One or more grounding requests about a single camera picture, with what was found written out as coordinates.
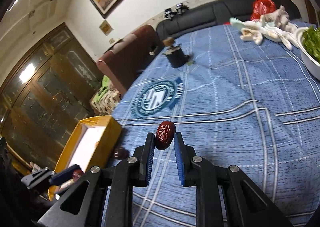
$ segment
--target white bowl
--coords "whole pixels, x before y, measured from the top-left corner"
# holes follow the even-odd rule
[[[320,80],[320,64],[313,59],[312,56],[310,56],[308,54],[308,52],[304,49],[302,43],[303,43],[303,40],[304,40],[304,37],[302,36],[303,32],[305,30],[307,30],[308,27],[302,27],[302,28],[298,28],[293,36],[296,40],[296,42],[298,43],[298,46],[300,48],[300,52],[301,52],[301,57],[302,57],[302,60],[306,66],[306,68],[310,71],[311,74],[313,74],[313,76]]]

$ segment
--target circular logo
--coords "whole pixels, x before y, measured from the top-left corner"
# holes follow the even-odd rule
[[[135,100],[134,110],[137,115],[148,116],[165,107],[172,109],[183,92],[180,78],[175,81],[164,80],[145,87]]]

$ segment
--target wrinkled dried fruit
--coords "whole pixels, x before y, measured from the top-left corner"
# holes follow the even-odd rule
[[[123,160],[129,157],[129,151],[123,147],[115,148],[115,153],[113,154],[113,157],[118,160]]]
[[[72,179],[75,181],[77,181],[79,178],[82,177],[83,175],[83,171],[81,169],[76,169],[75,171],[73,171],[72,173]]]
[[[169,147],[175,133],[176,126],[173,122],[169,120],[165,120],[164,122],[162,122],[156,131],[156,148],[158,150],[165,150],[167,147]]]

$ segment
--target red plastic bag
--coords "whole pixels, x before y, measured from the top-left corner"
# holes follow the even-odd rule
[[[274,12],[276,5],[271,0],[255,0],[253,3],[253,13],[251,14],[250,20],[256,21],[260,19],[262,14]]]

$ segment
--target black container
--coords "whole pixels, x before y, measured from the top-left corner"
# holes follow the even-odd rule
[[[189,55],[185,55],[180,46],[170,47],[165,55],[173,68],[183,66],[189,59]]]

